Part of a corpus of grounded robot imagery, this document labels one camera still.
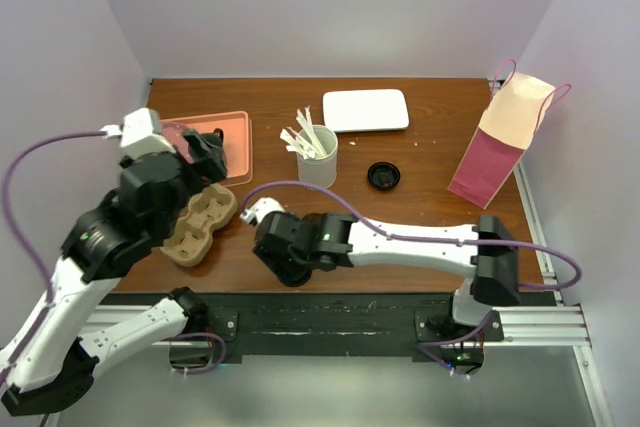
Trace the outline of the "black coffee cup lid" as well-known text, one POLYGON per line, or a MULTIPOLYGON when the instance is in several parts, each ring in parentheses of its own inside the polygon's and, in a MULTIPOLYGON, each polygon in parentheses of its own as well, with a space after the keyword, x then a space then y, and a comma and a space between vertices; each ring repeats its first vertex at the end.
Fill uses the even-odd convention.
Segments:
POLYGON ((312 270, 308 268, 282 267, 276 276, 284 286, 297 288, 303 286, 311 279, 312 270))

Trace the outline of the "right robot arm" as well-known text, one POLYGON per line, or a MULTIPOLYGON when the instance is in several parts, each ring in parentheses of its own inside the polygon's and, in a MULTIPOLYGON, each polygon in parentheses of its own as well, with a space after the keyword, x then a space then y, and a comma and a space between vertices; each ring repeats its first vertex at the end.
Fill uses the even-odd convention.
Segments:
POLYGON ((353 214, 270 212, 255 222, 253 252, 287 287, 313 271, 382 264, 431 268, 463 280, 445 316, 448 333, 469 339, 495 307, 520 303, 519 253, 496 217, 475 224, 426 227, 384 223, 353 214))

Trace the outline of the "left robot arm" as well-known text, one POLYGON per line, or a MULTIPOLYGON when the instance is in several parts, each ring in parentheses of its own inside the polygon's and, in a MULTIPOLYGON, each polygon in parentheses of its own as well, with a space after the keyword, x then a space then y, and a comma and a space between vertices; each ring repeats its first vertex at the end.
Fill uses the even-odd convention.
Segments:
POLYGON ((205 339, 208 307, 189 288, 120 324, 81 330, 131 268, 174 232, 189 200, 227 175, 221 131, 184 135, 173 145, 125 155, 116 188, 81 215, 61 246, 46 290, 1 351, 1 402, 13 417, 46 417, 76 403, 107 370, 164 340, 205 339))

